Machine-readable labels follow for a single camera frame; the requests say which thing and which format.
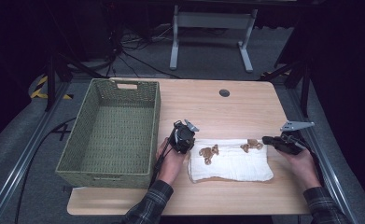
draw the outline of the green wicker basket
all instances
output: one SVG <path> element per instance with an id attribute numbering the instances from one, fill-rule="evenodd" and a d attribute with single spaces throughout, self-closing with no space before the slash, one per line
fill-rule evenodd
<path id="1" fill-rule="evenodd" d="M 160 105 L 159 82 L 93 79 L 56 173 L 76 187 L 147 189 Z"/>

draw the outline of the white towel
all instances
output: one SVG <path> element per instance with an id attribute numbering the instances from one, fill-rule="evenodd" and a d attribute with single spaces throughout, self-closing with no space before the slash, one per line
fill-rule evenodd
<path id="1" fill-rule="evenodd" d="M 190 180 L 196 183 L 210 177 L 237 181 L 266 181 L 273 178 L 267 163 L 267 146 L 262 144 L 261 149 L 250 148 L 245 152 L 241 145 L 246 144 L 247 139 L 196 139 L 188 163 Z M 218 154 L 214 154 L 210 162 L 205 164 L 200 151 L 215 145 L 218 145 Z"/>

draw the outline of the gray carpet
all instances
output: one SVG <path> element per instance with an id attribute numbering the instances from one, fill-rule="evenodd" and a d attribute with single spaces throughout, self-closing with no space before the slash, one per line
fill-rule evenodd
<path id="1" fill-rule="evenodd" d="M 240 31 L 208 31 L 187 30 L 180 36 L 178 67 L 175 71 L 168 69 L 172 42 L 170 35 L 153 43 L 144 49 L 127 51 L 134 57 L 157 68 L 138 62 L 132 57 L 120 55 L 113 63 L 113 69 L 108 73 L 111 77 L 169 77 L 173 74 L 181 78 L 193 79 L 228 79 L 256 80 L 263 72 L 273 71 L 274 63 L 285 45 L 291 29 L 255 29 L 248 44 L 248 52 L 254 67 L 254 72 L 248 74 L 243 66 L 236 43 L 244 34 Z M 100 62 L 86 63 L 94 65 Z M 107 69 L 98 71 L 105 75 Z M 89 78 L 85 74 L 75 74 L 67 87 L 66 93 L 73 94 L 72 100 L 61 100 L 54 113 L 49 118 L 43 131 L 48 133 L 58 124 L 77 115 Z M 277 84 L 284 80 L 278 77 L 273 80 L 280 102 L 289 120 L 301 120 L 302 114 L 296 109 L 291 95 L 299 94 L 299 88 L 286 90 Z M 29 93 L 36 86 L 33 83 Z M 0 191 L 7 181 L 8 174 L 18 161 L 18 158 L 30 143 L 38 122 L 43 118 L 46 99 L 35 98 L 0 134 Z M 365 192 L 344 160 L 338 148 L 321 105 L 316 98 L 314 87 L 309 94 L 308 114 L 316 126 L 316 140 L 321 150 L 326 154 L 331 167 L 340 181 L 346 200 L 351 207 L 357 223 L 365 223 Z M 68 122 L 71 130 L 73 121 Z M 118 220 L 118 217 L 74 217 L 66 212 L 69 192 L 63 190 L 68 183 L 58 177 L 54 171 L 63 151 L 67 135 L 61 140 L 60 133 L 51 133 L 40 146 L 35 155 L 28 179 L 24 186 L 19 223 L 108 223 Z M 0 211 L 0 223 L 14 223 L 18 200 L 21 194 L 21 183 L 14 190 L 5 209 Z M 302 216 L 301 223 L 310 223 L 310 216 Z M 273 216 L 276 224 L 298 223 L 297 216 Z"/>

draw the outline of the wooden table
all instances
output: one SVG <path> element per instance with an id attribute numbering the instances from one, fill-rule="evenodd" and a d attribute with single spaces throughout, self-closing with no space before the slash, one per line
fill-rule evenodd
<path id="1" fill-rule="evenodd" d="M 286 122 L 274 87 L 268 82 L 187 79 L 140 79 L 160 82 L 161 115 L 158 143 L 169 136 L 177 120 L 188 119 L 200 131 L 196 139 L 246 139 L 280 135 Z M 219 95 L 228 90 L 229 97 Z M 164 215 L 308 214 L 302 189 L 288 162 L 268 147 L 274 178 L 266 182 L 214 179 L 190 182 L 187 163 L 175 181 Z M 140 202 L 145 189 L 73 189 L 71 215 L 124 215 Z"/>

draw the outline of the dark background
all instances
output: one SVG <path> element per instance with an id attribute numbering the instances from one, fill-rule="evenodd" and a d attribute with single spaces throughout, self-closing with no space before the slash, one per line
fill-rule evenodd
<path id="1" fill-rule="evenodd" d="M 365 189 L 365 1 L 327 1 L 331 9 L 304 14 L 262 10 L 257 26 L 295 27 L 280 63 L 302 55 L 334 136 Z M 118 12 L 109 16 L 109 11 Z M 105 59 L 123 27 L 143 37 L 169 22 L 172 7 L 102 5 L 95 1 L 0 1 L 0 132 L 31 99 L 28 88 L 58 50 L 77 61 Z"/>

